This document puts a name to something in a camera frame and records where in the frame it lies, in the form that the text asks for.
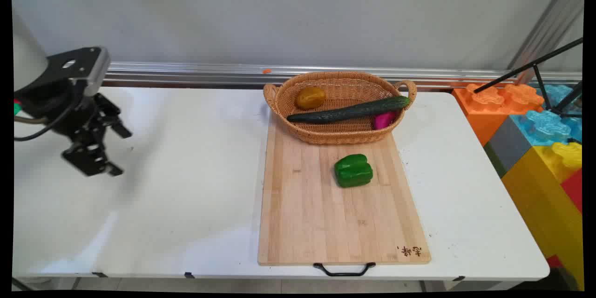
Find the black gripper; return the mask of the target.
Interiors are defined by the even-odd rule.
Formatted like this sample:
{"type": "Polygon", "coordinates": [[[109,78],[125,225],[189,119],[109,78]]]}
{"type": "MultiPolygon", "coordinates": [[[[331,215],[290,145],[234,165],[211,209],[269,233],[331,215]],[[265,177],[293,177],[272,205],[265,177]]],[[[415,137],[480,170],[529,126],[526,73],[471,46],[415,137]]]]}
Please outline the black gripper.
{"type": "Polygon", "coordinates": [[[121,138],[133,134],[123,124],[121,109],[104,95],[86,95],[84,80],[70,80],[20,91],[22,110],[33,118],[43,119],[38,132],[21,136],[20,141],[34,140],[49,131],[68,137],[73,144],[62,152],[62,158],[86,176],[124,173],[106,154],[102,143],[102,125],[112,128],[121,138]]]}

